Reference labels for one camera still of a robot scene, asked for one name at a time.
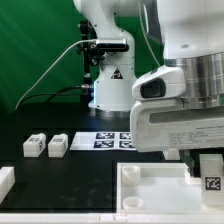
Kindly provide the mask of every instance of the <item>white cube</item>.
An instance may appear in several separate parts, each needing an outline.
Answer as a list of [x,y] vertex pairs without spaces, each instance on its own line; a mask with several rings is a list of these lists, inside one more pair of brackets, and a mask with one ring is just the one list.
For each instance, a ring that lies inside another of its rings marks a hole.
[[46,135],[31,135],[29,139],[23,143],[24,157],[38,157],[46,147]]
[[49,157],[62,158],[68,149],[68,136],[66,134],[55,135],[48,144]]
[[14,167],[3,167],[0,170],[0,204],[15,184]]

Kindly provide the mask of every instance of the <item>small white block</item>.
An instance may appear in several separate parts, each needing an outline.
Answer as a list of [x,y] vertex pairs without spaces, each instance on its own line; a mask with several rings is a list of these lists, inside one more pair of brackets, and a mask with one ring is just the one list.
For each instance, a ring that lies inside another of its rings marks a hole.
[[179,150],[169,149],[163,152],[166,160],[180,160]]
[[68,149],[68,136],[66,134],[55,135],[48,144],[49,157],[62,158]]
[[0,170],[0,204],[15,184],[14,167],[3,167]]
[[224,206],[224,163],[221,154],[200,155],[202,205]]
[[23,143],[24,157],[38,157],[46,147],[46,135],[31,135],[29,139]]

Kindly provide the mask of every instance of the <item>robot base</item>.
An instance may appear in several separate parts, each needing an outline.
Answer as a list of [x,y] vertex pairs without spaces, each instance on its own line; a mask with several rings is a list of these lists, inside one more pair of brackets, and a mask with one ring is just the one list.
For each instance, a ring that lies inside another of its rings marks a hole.
[[106,111],[106,110],[100,110],[97,108],[89,107],[90,113],[93,115],[98,115],[101,117],[108,117],[108,118],[129,118],[130,117],[130,111]]

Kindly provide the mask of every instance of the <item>warning label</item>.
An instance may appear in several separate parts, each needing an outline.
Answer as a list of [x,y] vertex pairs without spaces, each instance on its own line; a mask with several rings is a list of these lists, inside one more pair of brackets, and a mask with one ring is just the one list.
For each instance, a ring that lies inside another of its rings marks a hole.
[[114,74],[112,75],[111,79],[123,79],[120,70],[117,68]]

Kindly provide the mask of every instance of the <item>black cable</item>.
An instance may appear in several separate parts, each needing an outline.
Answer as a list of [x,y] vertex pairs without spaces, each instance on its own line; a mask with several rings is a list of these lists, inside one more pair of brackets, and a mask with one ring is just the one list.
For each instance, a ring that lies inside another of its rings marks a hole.
[[23,100],[21,100],[21,102],[18,104],[18,108],[27,100],[34,98],[34,97],[39,97],[39,96],[80,96],[80,94],[63,94],[63,93],[39,93],[39,94],[35,94],[32,96],[28,96],[26,98],[24,98]]
[[[63,88],[59,91],[57,91],[56,93],[64,93],[64,92],[67,92],[67,91],[70,91],[70,90],[73,90],[73,89],[82,89],[81,86],[70,86],[70,87],[66,87],[66,88]],[[51,100],[53,100],[57,95],[52,95],[50,96],[46,101],[45,103],[49,103]]]

